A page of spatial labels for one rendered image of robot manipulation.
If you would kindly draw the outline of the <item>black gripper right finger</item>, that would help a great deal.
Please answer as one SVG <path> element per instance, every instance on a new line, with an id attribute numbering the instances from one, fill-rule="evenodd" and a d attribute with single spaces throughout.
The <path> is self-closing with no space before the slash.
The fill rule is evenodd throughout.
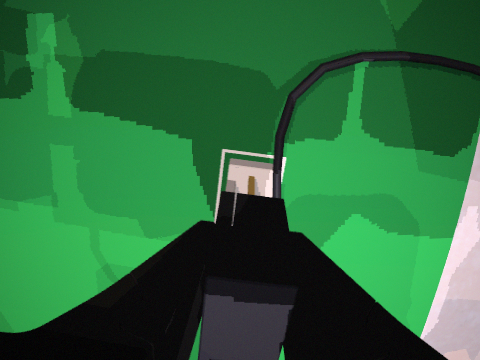
<path id="1" fill-rule="evenodd" d="M 284 360 L 449 360 L 373 300 L 327 253 L 291 232 L 297 289 Z"/>

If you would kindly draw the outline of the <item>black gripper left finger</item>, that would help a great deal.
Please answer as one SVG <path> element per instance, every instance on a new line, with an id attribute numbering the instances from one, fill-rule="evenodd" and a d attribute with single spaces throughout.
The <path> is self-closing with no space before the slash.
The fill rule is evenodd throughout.
<path id="1" fill-rule="evenodd" d="M 39 328 L 0 332 L 0 360 L 189 360 L 215 223 L 199 221 L 111 287 Z"/>

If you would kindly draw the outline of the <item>green circuit board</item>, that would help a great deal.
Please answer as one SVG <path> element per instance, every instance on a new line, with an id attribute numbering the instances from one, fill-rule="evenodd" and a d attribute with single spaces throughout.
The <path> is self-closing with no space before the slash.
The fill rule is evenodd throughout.
<path id="1" fill-rule="evenodd" d="M 480 65 L 480 0 L 0 0 L 0 332 L 39 328 L 156 255 L 220 192 L 272 197 L 288 93 L 360 52 Z M 296 100 L 281 199 L 419 337 L 460 219 L 480 76 L 412 61 Z"/>

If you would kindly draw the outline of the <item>black cable with plug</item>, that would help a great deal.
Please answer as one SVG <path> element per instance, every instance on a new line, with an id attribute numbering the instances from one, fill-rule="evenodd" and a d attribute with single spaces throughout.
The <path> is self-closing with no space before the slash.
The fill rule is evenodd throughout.
<path id="1" fill-rule="evenodd" d="M 197 360 L 279 360 L 297 277 L 281 199 L 284 139 L 296 100 L 324 73 L 360 61 L 412 61 L 480 76 L 480 65 L 415 52 L 360 52 L 313 69 L 287 96 L 275 136 L 272 197 L 220 192 L 201 313 Z M 232 223 L 233 217 L 233 223 Z"/>

